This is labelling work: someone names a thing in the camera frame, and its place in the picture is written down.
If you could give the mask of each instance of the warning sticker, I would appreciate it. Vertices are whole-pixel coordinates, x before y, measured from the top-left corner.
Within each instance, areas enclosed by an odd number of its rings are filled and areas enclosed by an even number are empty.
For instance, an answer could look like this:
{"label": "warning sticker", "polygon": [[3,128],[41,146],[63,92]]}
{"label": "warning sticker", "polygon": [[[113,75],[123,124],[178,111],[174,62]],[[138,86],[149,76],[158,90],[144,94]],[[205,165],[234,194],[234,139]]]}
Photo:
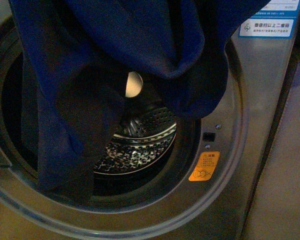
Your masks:
{"label": "warning sticker", "polygon": [[218,151],[206,151],[203,152],[199,161],[196,164],[189,181],[207,181],[212,177],[214,173],[218,160],[220,157],[220,152]]}

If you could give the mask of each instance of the laundry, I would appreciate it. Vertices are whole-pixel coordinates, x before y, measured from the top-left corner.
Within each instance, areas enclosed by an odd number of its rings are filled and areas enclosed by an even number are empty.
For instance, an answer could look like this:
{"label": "laundry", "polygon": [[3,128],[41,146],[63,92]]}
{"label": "laundry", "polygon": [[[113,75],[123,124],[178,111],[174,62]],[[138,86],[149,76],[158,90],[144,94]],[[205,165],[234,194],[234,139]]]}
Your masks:
{"label": "laundry", "polygon": [[38,189],[89,199],[129,72],[148,73],[180,118],[212,113],[227,86],[227,41],[268,2],[10,0],[23,69],[37,83]]}

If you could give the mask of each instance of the blue towel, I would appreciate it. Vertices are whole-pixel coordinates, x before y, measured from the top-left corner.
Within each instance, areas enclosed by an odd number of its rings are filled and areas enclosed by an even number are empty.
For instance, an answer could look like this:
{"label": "blue towel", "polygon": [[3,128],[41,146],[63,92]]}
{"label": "blue towel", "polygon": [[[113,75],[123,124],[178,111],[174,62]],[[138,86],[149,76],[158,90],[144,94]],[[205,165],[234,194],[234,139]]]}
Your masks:
{"label": "blue towel", "polygon": [[269,2],[9,1],[24,69],[38,82],[38,189],[76,201],[92,194],[93,165],[123,115],[128,73],[148,73],[178,117],[207,116],[226,90],[227,41]]}

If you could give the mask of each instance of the washing machine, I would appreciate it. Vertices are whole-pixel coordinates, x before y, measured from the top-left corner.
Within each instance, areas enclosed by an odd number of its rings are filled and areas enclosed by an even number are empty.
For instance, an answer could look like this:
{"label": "washing machine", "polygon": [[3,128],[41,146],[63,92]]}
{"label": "washing machine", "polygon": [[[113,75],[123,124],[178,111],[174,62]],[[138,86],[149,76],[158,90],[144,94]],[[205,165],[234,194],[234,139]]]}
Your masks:
{"label": "washing machine", "polygon": [[93,196],[77,203],[37,191],[36,151],[22,140],[23,50],[0,0],[0,240],[239,239],[299,9],[300,0],[272,0],[239,27],[226,46],[226,92],[203,119],[175,117],[141,74],[143,92],[95,166]]}

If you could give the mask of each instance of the gray machine panel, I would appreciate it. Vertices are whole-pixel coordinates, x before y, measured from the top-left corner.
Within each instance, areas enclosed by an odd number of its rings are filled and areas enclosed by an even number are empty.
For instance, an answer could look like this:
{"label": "gray machine panel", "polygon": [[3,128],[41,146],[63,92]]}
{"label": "gray machine panel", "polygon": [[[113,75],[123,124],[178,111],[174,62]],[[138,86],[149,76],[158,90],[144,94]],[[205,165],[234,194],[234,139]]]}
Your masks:
{"label": "gray machine panel", "polygon": [[[237,121],[243,118],[238,112],[242,111],[244,105],[247,110],[247,116],[244,118],[247,118],[245,121],[248,125],[242,157],[228,185],[207,209],[201,213],[198,212],[199,215],[190,222],[168,233],[153,237],[153,240],[231,240],[240,237],[256,172],[259,169],[280,96],[294,37],[261,39],[239,38],[238,36],[237,31],[232,41],[241,61],[244,79],[241,78],[239,84],[237,79],[229,76],[227,92],[221,103],[210,116],[202,119],[202,132],[216,131],[215,126],[222,125],[222,129],[216,132],[216,141],[209,142],[209,151],[224,152],[224,156],[229,157],[230,148],[235,144],[232,141],[238,130],[236,129]],[[198,153],[205,151],[205,144],[208,143],[201,143]],[[97,221],[93,214],[87,214],[85,216],[91,216],[91,218],[83,219],[84,215],[76,215],[73,209],[61,205],[57,207],[58,204],[55,202],[46,204],[47,199],[34,191],[29,196],[26,193],[32,192],[30,187],[21,184],[18,174],[9,169],[0,169],[0,186],[4,186],[8,193],[13,193],[15,198],[22,199],[35,206],[37,210],[59,220],[75,223],[76,219],[82,218],[82,228],[93,227],[94,221]],[[187,195],[188,193],[184,189],[181,194]],[[174,210],[178,211],[177,205],[175,209],[172,207],[169,211],[172,214]],[[10,239],[70,240],[74,238],[44,229],[0,203],[0,240]]]}

